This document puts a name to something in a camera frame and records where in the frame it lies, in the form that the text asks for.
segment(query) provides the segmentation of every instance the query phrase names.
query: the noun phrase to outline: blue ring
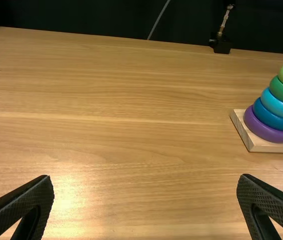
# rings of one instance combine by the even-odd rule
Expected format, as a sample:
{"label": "blue ring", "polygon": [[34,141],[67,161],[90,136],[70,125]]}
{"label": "blue ring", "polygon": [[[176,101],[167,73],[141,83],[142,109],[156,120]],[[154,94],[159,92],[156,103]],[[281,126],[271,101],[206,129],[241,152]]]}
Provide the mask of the blue ring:
{"label": "blue ring", "polygon": [[252,106],[253,113],[263,124],[280,131],[283,131],[283,117],[277,116],[267,110],[259,97]]}
{"label": "blue ring", "polygon": [[270,112],[283,118],[283,102],[270,92],[269,87],[262,92],[260,100]]}

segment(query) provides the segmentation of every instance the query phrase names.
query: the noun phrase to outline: white cable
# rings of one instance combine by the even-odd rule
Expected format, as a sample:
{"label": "white cable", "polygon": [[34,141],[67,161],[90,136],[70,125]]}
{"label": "white cable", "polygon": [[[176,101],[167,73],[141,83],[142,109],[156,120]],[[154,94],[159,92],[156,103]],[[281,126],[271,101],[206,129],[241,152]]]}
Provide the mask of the white cable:
{"label": "white cable", "polygon": [[165,5],[163,6],[163,8],[162,8],[160,14],[158,15],[158,17],[157,17],[157,19],[156,19],[154,25],[152,26],[152,29],[151,29],[151,31],[150,31],[148,37],[147,37],[147,40],[150,40],[150,39],[151,39],[151,37],[152,37],[152,35],[153,35],[153,32],[154,32],[155,28],[157,27],[158,22],[159,22],[160,19],[162,18],[162,15],[163,15],[163,13],[165,12],[165,9],[167,8],[167,5],[170,3],[170,1],[171,1],[171,0],[167,0],[166,3],[165,3]]}

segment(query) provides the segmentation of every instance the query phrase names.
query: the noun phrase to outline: square wooden base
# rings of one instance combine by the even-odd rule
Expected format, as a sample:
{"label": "square wooden base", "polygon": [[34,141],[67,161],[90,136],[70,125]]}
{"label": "square wooden base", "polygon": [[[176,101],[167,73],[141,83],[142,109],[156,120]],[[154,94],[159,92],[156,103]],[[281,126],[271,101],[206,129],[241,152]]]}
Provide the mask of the square wooden base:
{"label": "square wooden base", "polygon": [[252,133],[244,123],[245,109],[234,109],[230,118],[249,152],[283,153],[283,143],[266,141]]}

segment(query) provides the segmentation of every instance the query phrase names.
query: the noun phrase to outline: table surface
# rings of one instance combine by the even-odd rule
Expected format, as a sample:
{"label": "table surface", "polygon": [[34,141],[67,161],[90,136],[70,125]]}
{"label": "table surface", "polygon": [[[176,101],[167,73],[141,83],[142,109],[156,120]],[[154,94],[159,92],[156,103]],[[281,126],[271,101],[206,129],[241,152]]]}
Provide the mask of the table surface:
{"label": "table surface", "polygon": [[249,240],[238,179],[283,190],[283,154],[249,153],[229,113],[282,65],[276,53],[0,27],[0,196],[50,175],[44,240]]}

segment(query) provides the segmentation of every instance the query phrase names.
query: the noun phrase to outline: black curtain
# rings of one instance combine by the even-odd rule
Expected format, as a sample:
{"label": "black curtain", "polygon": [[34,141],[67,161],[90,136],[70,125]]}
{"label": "black curtain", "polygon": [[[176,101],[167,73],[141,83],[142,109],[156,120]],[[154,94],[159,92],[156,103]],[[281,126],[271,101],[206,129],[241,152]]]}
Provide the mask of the black curtain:
{"label": "black curtain", "polygon": [[[0,26],[146,39],[166,0],[0,0]],[[225,33],[238,49],[283,53],[283,0],[237,0]],[[171,0],[152,40],[208,45],[223,0]]]}

